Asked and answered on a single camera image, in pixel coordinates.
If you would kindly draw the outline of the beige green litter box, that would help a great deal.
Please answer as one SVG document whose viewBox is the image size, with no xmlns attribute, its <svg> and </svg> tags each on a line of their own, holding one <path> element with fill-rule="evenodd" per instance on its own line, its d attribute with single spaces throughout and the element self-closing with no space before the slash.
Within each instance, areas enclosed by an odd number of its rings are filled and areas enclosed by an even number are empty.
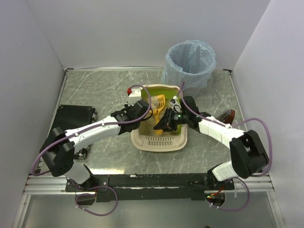
<svg viewBox="0 0 304 228">
<path fill-rule="evenodd" d="M 151 96 L 165 95 L 170 100 L 179 92 L 179 87 L 174 85 L 151 84 L 144 85 Z M 168 136 L 147 136 L 139 134 L 136 129 L 131 132 L 131 141 L 133 145 L 143 151 L 150 152 L 172 152 L 182 149 L 187 143 L 188 129 L 186 125 L 181 127 L 179 135 Z"/>
</svg>

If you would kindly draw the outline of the orange plastic litter scoop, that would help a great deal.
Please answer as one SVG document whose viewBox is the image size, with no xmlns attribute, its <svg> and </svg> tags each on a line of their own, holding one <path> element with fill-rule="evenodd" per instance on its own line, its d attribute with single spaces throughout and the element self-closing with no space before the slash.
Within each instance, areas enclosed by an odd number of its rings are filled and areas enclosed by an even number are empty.
<svg viewBox="0 0 304 228">
<path fill-rule="evenodd" d="M 158 124 L 160 121 L 160 112 L 165 107 L 165 95 L 157 95 L 151 98 L 152 102 L 152 113 L 155 119 L 155 124 Z"/>
</svg>

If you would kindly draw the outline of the brown wooden metronome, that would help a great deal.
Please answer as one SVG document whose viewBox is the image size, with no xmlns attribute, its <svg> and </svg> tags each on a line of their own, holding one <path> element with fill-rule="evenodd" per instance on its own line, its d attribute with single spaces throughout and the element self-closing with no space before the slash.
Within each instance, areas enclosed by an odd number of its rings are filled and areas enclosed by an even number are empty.
<svg viewBox="0 0 304 228">
<path fill-rule="evenodd" d="M 227 109 L 222 112 L 216 119 L 224 124 L 233 124 L 234 118 L 236 115 L 236 111 L 233 109 Z"/>
</svg>

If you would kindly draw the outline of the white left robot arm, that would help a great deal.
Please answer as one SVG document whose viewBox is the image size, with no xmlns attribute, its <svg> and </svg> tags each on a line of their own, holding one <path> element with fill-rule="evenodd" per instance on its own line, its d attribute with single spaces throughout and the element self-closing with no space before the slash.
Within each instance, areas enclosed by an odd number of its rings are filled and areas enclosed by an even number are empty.
<svg viewBox="0 0 304 228">
<path fill-rule="evenodd" d="M 84 127 L 65 131 L 54 128 L 41 147 L 40 155 L 52 176 L 65 176 L 82 189 L 94 187 L 96 177 L 87 166 L 75 161 L 74 154 L 99 140 L 136 130 L 150 109 L 151 104 L 141 99 Z"/>
</svg>

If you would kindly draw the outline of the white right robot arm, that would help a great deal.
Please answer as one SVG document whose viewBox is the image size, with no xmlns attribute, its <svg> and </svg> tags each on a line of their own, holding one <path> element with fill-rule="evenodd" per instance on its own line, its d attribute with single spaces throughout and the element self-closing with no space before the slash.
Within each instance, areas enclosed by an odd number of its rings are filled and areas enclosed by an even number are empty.
<svg viewBox="0 0 304 228">
<path fill-rule="evenodd" d="M 224 183 L 232 178 L 253 176 L 270 164 L 270 159 L 257 132 L 242 131 L 228 123 L 220 122 L 214 116 L 200 112 L 192 96 L 180 99 L 180 110 L 166 108 L 163 117 L 154 126 L 154 130 L 174 132 L 179 125 L 207 135 L 230 150 L 230 160 L 208 170 L 210 185 Z"/>
</svg>

